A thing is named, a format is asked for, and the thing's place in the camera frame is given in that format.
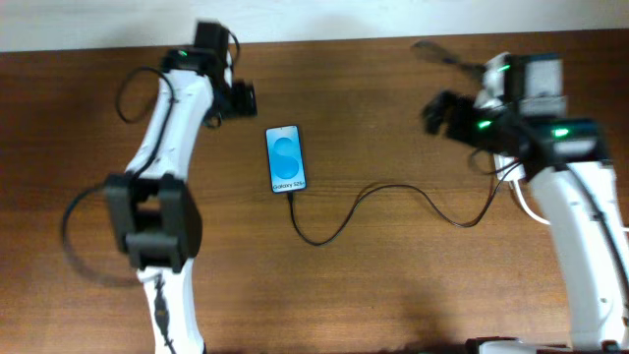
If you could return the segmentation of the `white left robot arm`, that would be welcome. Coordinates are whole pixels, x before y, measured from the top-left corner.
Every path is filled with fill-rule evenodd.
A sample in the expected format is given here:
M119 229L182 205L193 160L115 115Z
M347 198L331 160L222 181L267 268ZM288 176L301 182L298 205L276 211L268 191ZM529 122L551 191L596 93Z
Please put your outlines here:
M218 22L199 22L192 45L166 52L154 74L158 94L137 153L104 195L117 247L143 287L158 353L203 353L193 267L202 220L188 187L200 128L257 115L252 84L233 77L236 36Z

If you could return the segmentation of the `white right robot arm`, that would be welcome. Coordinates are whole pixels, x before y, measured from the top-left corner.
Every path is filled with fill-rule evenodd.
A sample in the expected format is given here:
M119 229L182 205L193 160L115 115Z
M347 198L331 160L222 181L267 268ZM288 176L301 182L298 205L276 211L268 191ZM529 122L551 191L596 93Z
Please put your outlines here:
M423 111L428 133L519 162L549 223L566 285L570 350L628 350L628 240L615 171L600 125L569 118L563 64L553 53L501 53L467 63L436 49L429 60L480 81L469 97L445 90Z

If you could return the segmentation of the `blue Samsung Galaxy smartphone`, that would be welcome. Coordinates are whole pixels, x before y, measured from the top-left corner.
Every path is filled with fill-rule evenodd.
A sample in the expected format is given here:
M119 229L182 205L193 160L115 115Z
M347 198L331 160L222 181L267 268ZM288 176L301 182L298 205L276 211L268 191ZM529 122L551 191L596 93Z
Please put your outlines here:
M265 131L271 191L291 193L307 188L300 131L296 125Z

